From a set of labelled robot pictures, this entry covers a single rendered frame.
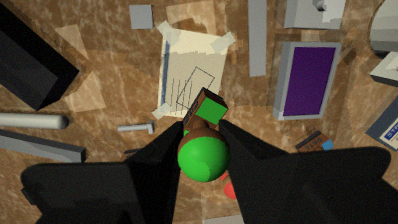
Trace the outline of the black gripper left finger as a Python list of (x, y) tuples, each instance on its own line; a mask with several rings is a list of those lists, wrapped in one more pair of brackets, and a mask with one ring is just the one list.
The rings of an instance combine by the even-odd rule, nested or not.
[(39, 211), (123, 209), (133, 224), (172, 224), (184, 137), (176, 121), (123, 162), (38, 163), (20, 181)]

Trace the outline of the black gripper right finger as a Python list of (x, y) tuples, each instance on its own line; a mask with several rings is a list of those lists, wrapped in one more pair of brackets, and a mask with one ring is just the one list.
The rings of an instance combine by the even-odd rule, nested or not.
[(225, 119), (218, 132), (230, 146), (229, 178), (244, 224), (288, 224), (305, 183), (383, 177), (391, 161), (378, 146), (288, 153)]

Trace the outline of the grey flat bar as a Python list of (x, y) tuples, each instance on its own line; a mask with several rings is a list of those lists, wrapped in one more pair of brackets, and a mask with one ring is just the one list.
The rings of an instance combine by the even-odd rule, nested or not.
[(249, 77), (266, 75), (266, 0), (248, 0)]

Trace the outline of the red-handled rubber stamp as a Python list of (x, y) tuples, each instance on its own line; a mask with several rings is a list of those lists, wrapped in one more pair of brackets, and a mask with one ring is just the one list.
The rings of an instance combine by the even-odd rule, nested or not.
[(226, 170), (226, 172), (219, 178), (224, 180), (223, 182), (223, 191), (224, 194), (230, 198), (230, 199), (237, 199), (233, 190), (233, 186), (231, 184), (230, 178), (229, 178), (229, 172), (228, 169)]

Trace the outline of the cream paper card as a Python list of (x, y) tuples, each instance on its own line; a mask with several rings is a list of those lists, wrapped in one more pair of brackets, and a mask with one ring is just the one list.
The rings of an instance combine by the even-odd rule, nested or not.
[(184, 118), (202, 87), (218, 95), (227, 51), (235, 40), (175, 29), (165, 20), (157, 109), (152, 114)]

